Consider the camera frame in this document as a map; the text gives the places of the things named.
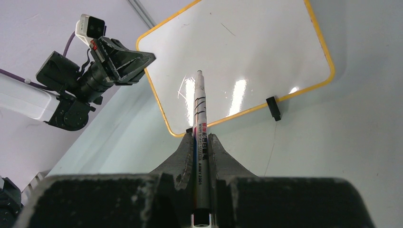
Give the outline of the yellow framed whiteboard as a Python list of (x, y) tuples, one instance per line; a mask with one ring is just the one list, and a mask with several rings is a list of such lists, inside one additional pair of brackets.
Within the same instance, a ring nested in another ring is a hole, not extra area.
[(213, 126), (332, 81), (335, 67), (308, 0), (196, 0), (136, 41), (156, 60), (145, 72), (169, 133), (193, 124), (203, 72)]

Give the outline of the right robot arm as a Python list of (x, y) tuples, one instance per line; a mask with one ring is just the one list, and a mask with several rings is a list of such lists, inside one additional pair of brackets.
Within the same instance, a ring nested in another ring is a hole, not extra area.
[[(210, 134), (208, 221), (214, 228), (373, 228), (356, 188), (344, 179), (259, 177)], [(194, 210), (194, 139), (146, 174), (61, 175), (43, 179), (23, 205), (0, 180), (3, 228), (189, 228)]]

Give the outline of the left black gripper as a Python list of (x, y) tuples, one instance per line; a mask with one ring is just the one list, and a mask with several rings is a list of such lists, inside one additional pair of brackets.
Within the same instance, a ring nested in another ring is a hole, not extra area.
[(156, 60), (153, 53), (131, 51), (114, 38), (94, 38), (90, 48), (109, 80), (117, 86), (138, 83), (145, 74), (144, 69)]

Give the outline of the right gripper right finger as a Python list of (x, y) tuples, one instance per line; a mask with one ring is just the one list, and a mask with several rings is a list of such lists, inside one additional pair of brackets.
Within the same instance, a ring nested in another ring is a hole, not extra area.
[(215, 228), (373, 228), (357, 189), (341, 178), (259, 177), (209, 137)]

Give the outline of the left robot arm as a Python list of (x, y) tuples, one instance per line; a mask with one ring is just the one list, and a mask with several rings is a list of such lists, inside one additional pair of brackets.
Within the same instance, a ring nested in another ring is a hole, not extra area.
[(0, 105), (48, 125), (77, 131), (89, 121), (89, 113), (103, 101), (113, 86), (139, 82), (153, 53), (131, 51), (119, 40), (90, 40), (87, 61), (78, 66), (64, 55), (52, 52), (36, 75), (36, 82), (1, 71)]

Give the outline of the silver whiteboard marker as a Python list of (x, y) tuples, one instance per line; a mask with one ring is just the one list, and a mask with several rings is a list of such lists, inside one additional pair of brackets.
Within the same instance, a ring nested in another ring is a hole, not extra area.
[(193, 107), (193, 145), (194, 145), (194, 210), (193, 225), (198, 228), (210, 225), (210, 183), (207, 111), (204, 76), (201, 70), (195, 77)]

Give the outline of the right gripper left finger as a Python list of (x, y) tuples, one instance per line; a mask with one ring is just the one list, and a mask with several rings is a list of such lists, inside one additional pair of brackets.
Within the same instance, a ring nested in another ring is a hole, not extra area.
[(17, 228), (189, 228), (193, 138), (149, 173), (45, 178)]

